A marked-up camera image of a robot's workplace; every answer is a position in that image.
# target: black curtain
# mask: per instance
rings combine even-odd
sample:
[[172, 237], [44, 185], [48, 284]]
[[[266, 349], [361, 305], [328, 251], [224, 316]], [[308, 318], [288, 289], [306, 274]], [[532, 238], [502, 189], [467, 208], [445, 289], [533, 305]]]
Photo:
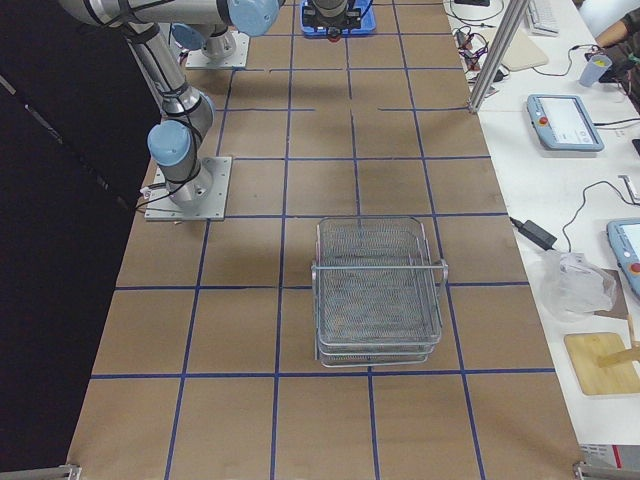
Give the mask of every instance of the black curtain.
[[[123, 37], [0, 0], [0, 472], [65, 463], [158, 109]], [[28, 102], [61, 134], [50, 135]], [[109, 186], [96, 181], [100, 172]]]

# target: blue tray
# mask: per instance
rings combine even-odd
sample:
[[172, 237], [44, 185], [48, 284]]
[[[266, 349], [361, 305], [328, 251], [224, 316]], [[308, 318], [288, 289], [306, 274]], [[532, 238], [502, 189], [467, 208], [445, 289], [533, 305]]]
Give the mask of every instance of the blue tray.
[[[307, 5], [307, 2], [302, 2], [302, 6]], [[360, 8], [361, 11], [364, 11], [369, 5], [369, 0], [356, 0], [355, 6], [356, 8]], [[342, 36], [348, 37], [350, 35], [371, 35], [376, 29], [376, 17], [373, 14], [373, 7], [371, 6], [367, 14], [362, 18], [360, 22], [360, 28], [354, 28], [350, 32], [345, 31]], [[300, 27], [302, 28], [302, 33], [305, 37], [326, 37], [326, 32], [324, 30], [318, 30], [317, 32], [313, 30], [311, 27], [305, 27], [302, 25], [302, 8], [300, 8]]]

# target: clear plastic bag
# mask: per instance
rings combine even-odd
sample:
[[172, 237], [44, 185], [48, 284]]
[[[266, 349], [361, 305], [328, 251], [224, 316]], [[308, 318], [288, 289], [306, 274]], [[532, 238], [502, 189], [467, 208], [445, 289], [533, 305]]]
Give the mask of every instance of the clear plastic bag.
[[549, 250], [543, 254], [543, 262], [542, 301], [553, 313], [593, 313], [613, 308], [615, 279], [589, 263], [584, 254]]

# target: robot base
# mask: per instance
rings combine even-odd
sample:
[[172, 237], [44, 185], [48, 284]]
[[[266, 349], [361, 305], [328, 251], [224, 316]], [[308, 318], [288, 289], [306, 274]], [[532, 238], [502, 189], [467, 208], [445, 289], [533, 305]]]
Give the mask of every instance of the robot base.
[[231, 32], [236, 41], [236, 51], [225, 58], [213, 59], [200, 50], [189, 52], [186, 67], [188, 70], [230, 70], [245, 68], [249, 54], [249, 36], [244, 33]]
[[[202, 166], [211, 172], [213, 184], [211, 191], [198, 208], [183, 210], [168, 197], [153, 201], [155, 198], [163, 197], [167, 194], [165, 188], [159, 188], [152, 191], [149, 200], [153, 201], [153, 203], [147, 206], [144, 218], [148, 221], [224, 220], [227, 194], [229, 192], [229, 179], [231, 177], [231, 163], [231, 157], [202, 159]], [[157, 170], [154, 181], [164, 183], [164, 175], [160, 169]]]

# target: wire basket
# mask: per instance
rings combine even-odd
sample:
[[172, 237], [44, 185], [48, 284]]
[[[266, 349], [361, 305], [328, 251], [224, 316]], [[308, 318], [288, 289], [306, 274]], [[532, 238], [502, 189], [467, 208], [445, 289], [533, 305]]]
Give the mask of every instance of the wire basket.
[[425, 361], [442, 321], [422, 224], [411, 217], [338, 217], [318, 224], [312, 266], [316, 357], [326, 366]]

